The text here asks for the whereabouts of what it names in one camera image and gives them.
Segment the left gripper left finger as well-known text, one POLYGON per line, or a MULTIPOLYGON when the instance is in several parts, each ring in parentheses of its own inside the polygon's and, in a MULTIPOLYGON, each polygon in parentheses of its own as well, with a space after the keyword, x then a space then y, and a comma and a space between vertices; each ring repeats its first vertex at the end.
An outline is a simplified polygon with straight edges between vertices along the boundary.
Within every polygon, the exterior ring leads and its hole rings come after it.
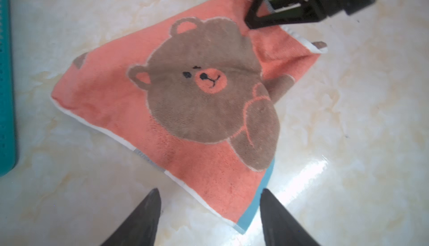
POLYGON ((154 188, 102 246, 153 246, 161 206, 159 190, 154 188))

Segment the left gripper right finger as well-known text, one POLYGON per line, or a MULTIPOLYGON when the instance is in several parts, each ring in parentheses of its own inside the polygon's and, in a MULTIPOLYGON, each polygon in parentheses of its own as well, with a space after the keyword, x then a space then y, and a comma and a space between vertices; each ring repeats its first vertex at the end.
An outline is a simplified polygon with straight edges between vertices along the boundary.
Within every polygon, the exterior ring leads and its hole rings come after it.
POLYGON ((260 216, 267 246, 320 245, 268 189, 261 194, 260 216))

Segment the pink orange towel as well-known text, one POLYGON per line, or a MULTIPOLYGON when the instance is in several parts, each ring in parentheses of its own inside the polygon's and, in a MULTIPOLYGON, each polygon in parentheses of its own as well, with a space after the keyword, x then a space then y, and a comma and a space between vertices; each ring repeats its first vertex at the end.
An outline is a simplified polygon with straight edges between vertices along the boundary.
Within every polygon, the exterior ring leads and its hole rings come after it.
POLYGON ((249 29, 252 1, 209 0, 84 53, 51 93, 239 233, 273 171, 274 105, 327 51, 285 26, 249 29))

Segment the teal plastic basket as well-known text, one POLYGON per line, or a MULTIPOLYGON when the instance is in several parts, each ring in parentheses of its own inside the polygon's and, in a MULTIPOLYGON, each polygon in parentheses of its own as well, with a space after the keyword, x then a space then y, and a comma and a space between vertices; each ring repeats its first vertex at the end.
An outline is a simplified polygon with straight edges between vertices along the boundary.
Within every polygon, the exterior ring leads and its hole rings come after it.
POLYGON ((10 1, 1 0, 1 176, 16 165, 10 1))

